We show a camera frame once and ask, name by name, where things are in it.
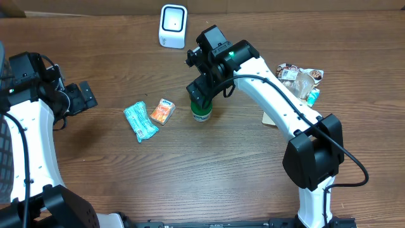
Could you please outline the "green lid jar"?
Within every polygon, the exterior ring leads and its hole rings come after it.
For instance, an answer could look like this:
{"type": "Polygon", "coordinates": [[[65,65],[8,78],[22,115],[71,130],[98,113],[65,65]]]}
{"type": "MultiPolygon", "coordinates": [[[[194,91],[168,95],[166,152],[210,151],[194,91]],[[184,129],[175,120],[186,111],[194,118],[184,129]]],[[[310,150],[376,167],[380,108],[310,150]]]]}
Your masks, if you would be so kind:
{"type": "Polygon", "coordinates": [[[190,104],[192,116],[194,120],[196,120],[197,122],[207,121],[211,116],[212,107],[213,107],[212,104],[209,104],[207,108],[200,108],[194,102],[191,102],[190,104]]]}

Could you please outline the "teal snack packet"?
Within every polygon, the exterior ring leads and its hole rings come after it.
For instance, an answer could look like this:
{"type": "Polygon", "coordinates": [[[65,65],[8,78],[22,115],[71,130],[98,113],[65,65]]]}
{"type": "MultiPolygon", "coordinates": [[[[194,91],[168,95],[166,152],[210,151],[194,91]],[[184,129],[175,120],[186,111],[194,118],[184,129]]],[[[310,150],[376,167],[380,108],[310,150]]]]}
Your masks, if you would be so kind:
{"type": "Polygon", "coordinates": [[[135,132],[139,143],[143,140],[150,139],[158,132],[159,129],[148,117],[145,102],[136,102],[132,106],[125,108],[123,113],[132,130],[135,132]]]}

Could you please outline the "orange tissue pack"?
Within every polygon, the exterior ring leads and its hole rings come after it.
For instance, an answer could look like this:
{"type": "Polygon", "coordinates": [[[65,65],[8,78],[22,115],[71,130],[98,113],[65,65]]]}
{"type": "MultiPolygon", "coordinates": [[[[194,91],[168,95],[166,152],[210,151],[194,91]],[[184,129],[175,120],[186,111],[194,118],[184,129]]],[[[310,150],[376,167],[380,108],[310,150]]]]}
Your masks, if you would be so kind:
{"type": "Polygon", "coordinates": [[[175,104],[167,99],[160,99],[157,107],[150,114],[152,120],[164,125],[175,111],[175,104]]]}

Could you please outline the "beige Pantree snack bag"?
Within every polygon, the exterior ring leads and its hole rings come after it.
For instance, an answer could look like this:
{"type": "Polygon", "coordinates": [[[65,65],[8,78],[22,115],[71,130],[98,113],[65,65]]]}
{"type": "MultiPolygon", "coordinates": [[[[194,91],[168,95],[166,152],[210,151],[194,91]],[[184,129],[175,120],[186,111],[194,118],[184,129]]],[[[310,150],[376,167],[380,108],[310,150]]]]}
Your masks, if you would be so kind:
{"type": "Polygon", "coordinates": [[[318,87],[323,75],[323,70],[282,63],[277,67],[275,76],[295,97],[306,104],[308,94],[318,87]]]}

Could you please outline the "teal wipes pack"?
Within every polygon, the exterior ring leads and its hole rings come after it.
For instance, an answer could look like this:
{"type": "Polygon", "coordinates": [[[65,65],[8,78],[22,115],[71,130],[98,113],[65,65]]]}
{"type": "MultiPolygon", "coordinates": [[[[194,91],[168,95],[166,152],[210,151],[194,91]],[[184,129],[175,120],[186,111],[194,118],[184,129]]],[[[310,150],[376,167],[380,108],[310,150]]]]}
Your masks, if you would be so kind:
{"type": "Polygon", "coordinates": [[[320,95],[319,89],[317,89],[317,88],[312,89],[306,99],[307,106],[312,108],[313,105],[316,103],[317,99],[319,98],[319,95],[320,95]]]}

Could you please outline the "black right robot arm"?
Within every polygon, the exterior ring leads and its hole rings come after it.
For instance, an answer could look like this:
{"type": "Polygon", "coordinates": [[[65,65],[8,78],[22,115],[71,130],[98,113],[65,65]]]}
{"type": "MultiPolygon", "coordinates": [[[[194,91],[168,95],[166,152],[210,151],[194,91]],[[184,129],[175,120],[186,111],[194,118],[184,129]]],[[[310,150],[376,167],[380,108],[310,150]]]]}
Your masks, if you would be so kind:
{"type": "Polygon", "coordinates": [[[213,98],[245,92],[273,120],[287,141],[282,165],[299,188],[299,227],[332,227],[329,186],[344,161],[342,126],[334,115],[321,116],[296,98],[270,71],[257,49],[246,40],[228,41],[213,25],[196,39],[186,64],[200,76],[186,90],[200,109],[213,98]]]}

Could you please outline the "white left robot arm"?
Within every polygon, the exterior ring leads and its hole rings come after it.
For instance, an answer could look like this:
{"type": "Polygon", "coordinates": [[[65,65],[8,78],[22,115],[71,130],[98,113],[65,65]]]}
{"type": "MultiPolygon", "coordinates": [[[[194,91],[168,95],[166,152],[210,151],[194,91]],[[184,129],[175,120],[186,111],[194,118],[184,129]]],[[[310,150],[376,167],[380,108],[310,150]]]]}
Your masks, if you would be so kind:
{"type": "Polygon", "coordinates": [[[86,81],[65,85],[60,66],[39,53],[1,51],[1,115],[10,138],[13,188],[1,227],[131,227],[122,213],[96,213],[65,187],[56,159],[54,124],[97,105],[86,81]]]}

